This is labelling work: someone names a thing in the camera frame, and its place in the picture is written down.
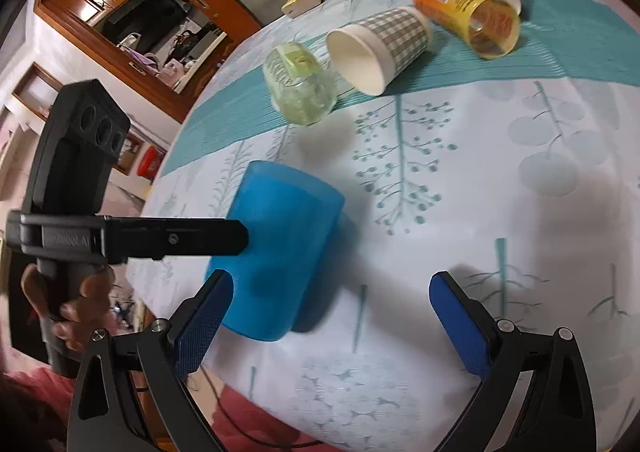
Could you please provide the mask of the person's left hand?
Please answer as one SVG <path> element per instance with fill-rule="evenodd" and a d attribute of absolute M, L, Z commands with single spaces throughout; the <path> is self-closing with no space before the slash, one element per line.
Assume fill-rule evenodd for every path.
<path fill-rule="evenodd" d="M 80 284 L 79 296 L 58 308 L 62 321 L 53 324 L 52 332 L 69 350 L 83 352 L 97 329 L 117 330 L 110 301 L 114 280 L 113 269 L 106 267 L 85 278 Z M 24 270 L 21 287 L 38 317 L 46 319 L 49 316 L 46 286 L 35 264 Z"/>

